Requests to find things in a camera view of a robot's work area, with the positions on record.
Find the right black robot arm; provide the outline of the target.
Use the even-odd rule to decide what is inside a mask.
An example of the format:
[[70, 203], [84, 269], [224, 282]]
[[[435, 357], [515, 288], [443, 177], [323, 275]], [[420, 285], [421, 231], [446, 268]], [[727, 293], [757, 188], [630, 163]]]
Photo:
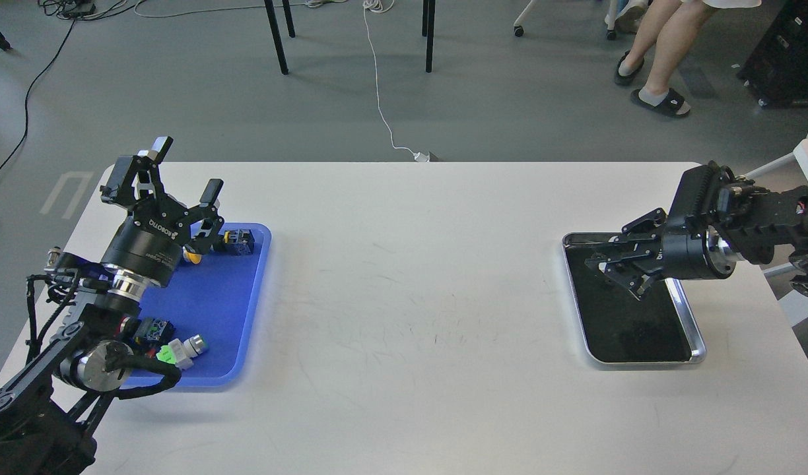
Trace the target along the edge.
[[585, 264], [642, 300], [661, 279], [726, 279], [736, 262], [767, 265], [779, 245], [793, 247], [791, 285], [808, 297], [808, 186], [774, 192], [709, 162], [682, 174], [669, 211], [625, 224]]

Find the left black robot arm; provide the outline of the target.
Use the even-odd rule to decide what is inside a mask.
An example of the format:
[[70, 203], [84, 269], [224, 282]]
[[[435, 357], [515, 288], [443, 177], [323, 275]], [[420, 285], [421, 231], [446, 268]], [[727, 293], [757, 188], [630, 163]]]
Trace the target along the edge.
[[208, 252], [224, 220], [211, 179], [193, 207], [172, 198], [159, 165], [172, 138], [117, 160], [100, 198], [126, 210], [98, 262], [54, 247], [27, 279], [26, 365], [0, 387], [0, 474], [79, 474], [114, 400], [166, 391], [174, 365], [132, 348], [145, 290], [168, 286], [184, 253]]

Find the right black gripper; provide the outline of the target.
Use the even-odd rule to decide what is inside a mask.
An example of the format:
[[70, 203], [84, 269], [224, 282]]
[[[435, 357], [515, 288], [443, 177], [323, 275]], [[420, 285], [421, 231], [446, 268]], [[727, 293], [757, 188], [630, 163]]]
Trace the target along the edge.
[[667, 214], [655, 208], [631, 220], [609, 241], [592, 246], [587, 265], [613, 283], [644, 300], [663, 278], [715, 280], [729, 277], [738, 253], [715, 228], [691, 234], [684, 228], [666, 228]]

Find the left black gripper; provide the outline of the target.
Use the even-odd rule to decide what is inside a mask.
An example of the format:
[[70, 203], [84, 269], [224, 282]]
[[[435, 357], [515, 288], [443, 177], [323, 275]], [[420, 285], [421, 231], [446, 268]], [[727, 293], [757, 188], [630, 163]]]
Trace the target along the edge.
[[166, 288], [174, 276], [183, 247], [205, 255], [224, 224], [217, 204], [222, 179], [211, 178], [193, 208], [165, 192], [158, 166], [172, 143], [172, 137], [159, 137], [148, 150], [119, 157], [106, 184], [100, 186], [103, 203], [127, 211], [100, 262], [138, 274], [160, 288]]

